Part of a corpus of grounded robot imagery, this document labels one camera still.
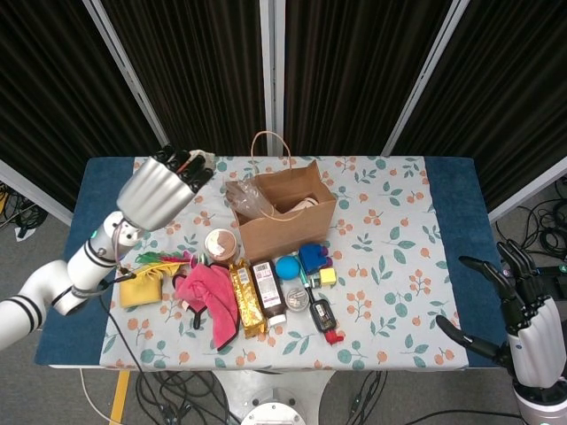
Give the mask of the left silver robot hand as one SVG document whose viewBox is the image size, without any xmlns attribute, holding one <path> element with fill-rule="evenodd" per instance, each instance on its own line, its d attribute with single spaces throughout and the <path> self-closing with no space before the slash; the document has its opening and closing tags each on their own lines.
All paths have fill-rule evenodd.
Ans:
<svg viewBox="0 0 567 425">
<path fill-rule="evenodd" d="M 213 178 L 215 155 L 168 144 L 147 158 L 120 190 L 117 207 L 136 228 L 165 227 Z"/>
</svg>

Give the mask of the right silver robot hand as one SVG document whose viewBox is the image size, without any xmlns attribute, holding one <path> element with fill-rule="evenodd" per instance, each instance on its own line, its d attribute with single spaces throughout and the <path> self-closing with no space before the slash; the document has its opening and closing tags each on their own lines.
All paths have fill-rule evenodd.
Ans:
<svg viewBox="0 0 567 425">
<path fill-rule="evenodd" d="M 459 260 L 493 284 L 500 300 L 506 342 L 497 345 L 468 335 L 442 315 L 436 317 L 437 325 L 455 343 L 507 368 L 517 384 L 551 388 L 561 380 L 566 363 L 555 300 L 545 291 L 532 257 L 515 241 L 498 242 L 497 249 L 511 267 L 514 281 L 486 260 L 470 256 Z"/>
</svg>

